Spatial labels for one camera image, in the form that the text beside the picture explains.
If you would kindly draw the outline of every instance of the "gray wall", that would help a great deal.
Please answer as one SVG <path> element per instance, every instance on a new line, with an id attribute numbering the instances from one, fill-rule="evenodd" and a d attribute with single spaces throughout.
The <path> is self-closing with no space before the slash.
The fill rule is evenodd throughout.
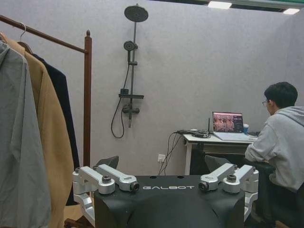
<path id="1" fill-rule="evenodd" d="M 117 140 L 110 122 L 127 67 L 123 43 L 133 37 L 124 9 L 137 2 L 149 12 L 148 20 L 138 24 L 135 70 L 135 92 L 145 98 L 135 103 L 141 112 L 133 127 Z M 262 101 L 269 84 L 293 82 L 301 92 L 298 103 L 304 101 L 303 12 L 287 16 L 146 0 L 2 0 L 0 13 L 81 47 L 91 29 L 91 163 L 119 155 L 120 170 L 156 174 L 157 154 L 166 153 L 169 134 L 206 128 L 212 111 L 243 112 L 245 122 L 257 131 L 268 117 Z M 1 22 L 0 29 L 19 39 L 19 29 Z M 23 41 L 66 74 L 81 156 L 83 55 L 31 34 Z M 116 119 L 117 133 L 119 127 Z M 168 173 L 183 174 L 184 163 L 180 143 Z"/>

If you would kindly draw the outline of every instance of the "handheld shower head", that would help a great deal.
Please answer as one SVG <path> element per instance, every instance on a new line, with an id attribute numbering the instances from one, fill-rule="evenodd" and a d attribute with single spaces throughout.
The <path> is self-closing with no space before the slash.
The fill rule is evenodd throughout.
<path id="1" fill-rule="evenodd" d="M 126 41 L 124 44 L 123 44 L 123 47 L 125 50 L 128 51 L 128 63 L 131 62 L 131 51 L 133 51 L 134 49 L 137 48 L 137 45 L 133 42 L 133 41 Z"/>
<path id="2" fill-rule="evenodd" d="M 133 51 L 135 48 L 136 48 L 136 44 L 134 44 L 133 41 L 126 41 L 124 44 L 123 44 L 123 47 L 125 50 L 127 51 Z"/>

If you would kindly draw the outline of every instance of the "black hair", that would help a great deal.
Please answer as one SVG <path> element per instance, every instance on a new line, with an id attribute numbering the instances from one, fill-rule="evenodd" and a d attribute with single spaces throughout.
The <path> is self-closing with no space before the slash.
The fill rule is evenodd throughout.
<path id="1" fill-rule="evenodd" d="M 296 88 L 288 82 L 278 82 L 271 85 L 265 90 L 264 95 L 268 101 L 274 101 L 278 108 L 294 106 L 298 98 Z"/>

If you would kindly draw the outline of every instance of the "cable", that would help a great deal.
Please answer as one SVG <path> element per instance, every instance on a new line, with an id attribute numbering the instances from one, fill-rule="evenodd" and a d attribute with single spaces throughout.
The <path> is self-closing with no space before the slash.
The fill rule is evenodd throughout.
<path id="1" fill-rule="evenodd" d="M 172 153 L 173 153 L 175 147 L 177 146 L 177 143 L 178 143 L 179 140 L 181 139 L 182 135 L 183 135 L 183 134 L 196 134 L 196 133 L 198 133 L 198 131 L 178 130 L 178 131 L 173 132 L 172 134 L 170 134 L 170 136 L 169 136 L 169 138 L 168 138 L 167 154 L 166 154 L 166 157 L 165 157 L 165 159 L 164 159 L 164 162 L 161 164 L 161 168 L 160 168 L 160 170 L 159 170 L 159 172 L 158 172 L 158 175 L 160 175 L 162 172 L 164 172 L 164 175 L 166 175 L 166 168 L 167 168 L 167 166 L 169 165 L 169 161 L 170 161 L 170 158 L 171 158 L 171 156 L 172 156 Z M 169 148 L 170 148 L 170 138 L 171 138 L 174 134 L 175 134 L 175 136 L 174 136 L 174 138 L 173 138 L 172 148 L 171 148 L 171 150 L 170 150 L 170 152 L 169 152 Z M 178 134 L 180 135 L 180 137 L 177 139 L 177 142 L 174 144 L 175 139 L 176 139 L 176 136 L 177 136 Z"/>
<path id="2" fill-rule="evenodd" d="M 174 135 L 175 133 L 176 133 L 176 132 L 173 132 L 173 133 L 169 136 L 169 138 L 168 138 L 168 149 L 167 149 L 167 154 L 169 153 L 170 138 L 171 138 L 171 136 Z M 161 168 L 160 168 L 160 171 L 159 171 L 158 175 L 161 174 L 161 170 L 162 170 L 163 164 L 164 164 L 164 162 L 161 164 Z"/>
<path id="3" fill-rule="evenodd" d="M 175 136 L 174 136 L 174 138 L 173 138 L 173 142 L 172 142 L 172 148 L 171 148 L 171 151 L 173 150 L 173 146 L 174 146 L 174 142 L 175 142 L 175 138 L 176 138 L 176 136 L 178 135 L 178 133 L 175 133 Z M 165 165 L 165 167 L 167 167 L 167 165 L 168 165 L 168 162 L 169 162 L 169 160 L 168 160 L 168 154 L 169 154 L 169 148 L 167 149 L 167 154 L 166 154 L 166 158 L 165 158 L 165 160 L 166 160 L 166 165 Z"/>
<path id="4" fill-rule="evenodd" d="M 161 171 L 161 173 L 162 172 L 164 172 L 164 173 L 166 173 L 166 168 L 167 168 L 167 166 L 169 165 L 169 161 L 170 161 L 170 158 L 171 158 L 171 156 L 172 156 L 172 153 L 173 153 L 173 151 L 174 151 L 174 149 L 175 149 L 175 147 L 177 146 L 177 144 L 178 144 L 178 142 L 179 142 L 179 140 L 182 138 L 182 135 L 178 138 L 178 140 L 176 141 L 176 143 L 175 143 L 175 145 L 173 146 L 173 148 L 172 148 L 172 150 L 169 152 L 169 154 L 168 154 L 168 162 L 167 162 L 167 164 L 165 165 L 165 167 L 163 168 L 163 170 Z"/>
<path id="5" fill-rule="evenodd" d="M 170 148 L 170 138 L 171 138 L 174 134 L 175 134 L 175 136 L 174 136 L 174 139 L 173 139 L 173 142 L 172 142 L 172 148 L 171 148 L 171 150 L 170 150 L 170 152 L 169 152 L 169 148 Z M 178 134 L 180 134 L 180 133 L 179 133 L 179 132 L 173 132 L 172 134 L 170 134 L 170 136 L 169 136 L 169 138 L 168 138 L 167 154 L 166 154 L 166 157 L 165 157 L 165 159 L 164 159 L 164 162 L 161 164 L 161 168 L 160 168 L 160 171 L 159 171 L 158 175 L 160 175 L 162 172 L 164 172 L 164 175 L 166 175 L 166 168 L 167 168 L 167 166 L 168 166 L 168 164 L 169 164 L 169 161 L 170 161 L 172 152 L 173 152 L 173 150 L 175 149 L 175 147 L 177 146 L 177 143 L 179 142 L 180 138 L 182 137 L 182 135 L 180 134 L 180 137 L 178 138 L 177 142 L 174 144 L 175 138 L 176 138 L 176 136 L 177 136 Z"/>
<path id="6" fill-rule="evenodd" d="M 128 74 L 129 74 L 129 69 L 130 69 L 130 65 L 128 64 L 128 69 L 127 69 L 127 74 L 125 76 L 125 80 L 124 80 L 124 84 L 123 84 L 123 88 L 125 88 L 125 85 L 127 83 L 127 79 L 128 79 Z M 115 112 L 114 112 L 114 115 L 113 115 L 113 118 L 112 118 L 112 121 L 111 121 L 111 132 L 112 132 L 112 135 L 116 138 L 116 139 L 121 139 L 123 136 L 124 136 L 124 121 L 123 121 L 123 109 L 128 106 L 128 104 L 125 104 L 121 110 L 121 115 L 120 115 L 120 118 L 121 118 L 121 122 L 122 122 L 122 127 L 123 127 L 123 133 L 121 136 L 117 136 L 115 135 L 114 131 L 113 131 L 113 122 L 114 122 L 114 118 L 116 116 L 116 113 L 117 113 L 117 110 L 118 110 L 118 107 L 119 107 L 119 104 L 121 102 L 122 98 L 120 97 L 119 98 L 119 101 L 118 101 L 118 104 L 117 104 L 117 107 L 115 109 Z"/>

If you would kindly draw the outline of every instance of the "tan coat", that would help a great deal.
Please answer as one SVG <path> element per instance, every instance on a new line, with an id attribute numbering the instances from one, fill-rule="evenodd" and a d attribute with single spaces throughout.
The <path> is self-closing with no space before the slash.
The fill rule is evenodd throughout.
<path id="1" fill-rule="evenodd" d="M 8 44 L 28 62 L 51 195 L 49 228 L 62 228 L 73 172 L 66 122 L 45 66 L 15 41 L 8 39 Z"/>

